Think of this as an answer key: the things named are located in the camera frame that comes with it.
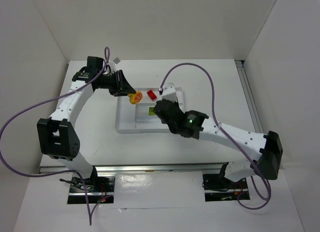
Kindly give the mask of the yellow lego brick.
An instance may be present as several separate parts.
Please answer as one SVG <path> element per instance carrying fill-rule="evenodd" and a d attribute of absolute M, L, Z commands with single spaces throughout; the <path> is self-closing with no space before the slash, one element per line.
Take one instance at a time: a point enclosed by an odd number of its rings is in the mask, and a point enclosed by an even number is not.
<path fill-rule="evenodd" d="M 143 98 L 143 94 L 141 91 L 137 91 L 134 94 L 128 94 L 129 97 L 129 102 L 133 105 L 138 104 L 142 98 Z"/>

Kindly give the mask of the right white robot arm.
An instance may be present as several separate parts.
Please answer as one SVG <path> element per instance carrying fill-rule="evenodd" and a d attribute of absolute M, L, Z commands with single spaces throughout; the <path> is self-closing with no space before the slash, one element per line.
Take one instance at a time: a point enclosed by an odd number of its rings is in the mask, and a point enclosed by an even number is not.
<path fill-rule="evenodd" d="M 184 138 L 211 141 L 240 151 L 244 160 L 225 163 L 220 170 L 222 181 L 238 182 L 258 175 L 276 180 L 281 164 L 283 147 L 279 135 L 245 131 L 223 123 L 215 123 L 208 115 L 190 110 L 183 112 L 176 102 L 157 101 L 154 112 L 173 134 Z"/>

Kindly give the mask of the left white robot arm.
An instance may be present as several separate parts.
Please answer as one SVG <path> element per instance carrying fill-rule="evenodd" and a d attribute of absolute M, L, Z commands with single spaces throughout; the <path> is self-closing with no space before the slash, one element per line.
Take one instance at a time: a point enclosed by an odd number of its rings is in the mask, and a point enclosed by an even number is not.
<path fill-rule="evenodd" d="M 97 89 L 107 89 L 115 97 L 136 92 L 123 71 L 116 69 L 119 61 L 119 58 L 106 61 L 88 57 L 86 66 L 72 78 L 70 95 L 62 100 L 49 118 L 40 119 L 36 125 L 42 154 L 59 161 L 68 170 L 74 170 L 75 177 L 70 183 L 80 189 L 93 191 L 103 182 L 96 168 L 80 153 L 81 142 L 75 123 L 82 108 Z"/>

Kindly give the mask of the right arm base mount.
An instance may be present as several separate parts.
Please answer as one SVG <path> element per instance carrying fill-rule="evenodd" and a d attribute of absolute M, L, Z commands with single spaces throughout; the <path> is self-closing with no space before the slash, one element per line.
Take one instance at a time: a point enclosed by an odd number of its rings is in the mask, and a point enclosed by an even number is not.
<path fill-rule="evenodd" d="M 225 163 L 200 163 L 205 202 L 250 200 L 247 180 L 232 182 L 224 178 Z"/>

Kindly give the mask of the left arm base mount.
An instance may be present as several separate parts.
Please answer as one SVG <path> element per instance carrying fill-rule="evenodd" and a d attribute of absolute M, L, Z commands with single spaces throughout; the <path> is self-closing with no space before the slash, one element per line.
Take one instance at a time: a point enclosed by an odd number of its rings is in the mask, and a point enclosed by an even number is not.
<path fill-rule="evenodd" d="M 86 203 L 85 189 L 80 178 L 73 176 L 69 180 L 62 178 L 59 180 L 69 185 L 67 204 Z M 115 176 L 99 176 L 95 185 L 86 179 L 85 184 L 89 204 L 95 204 L 100 200 L 104 204 L 112 204 L 114 202 Z"/>

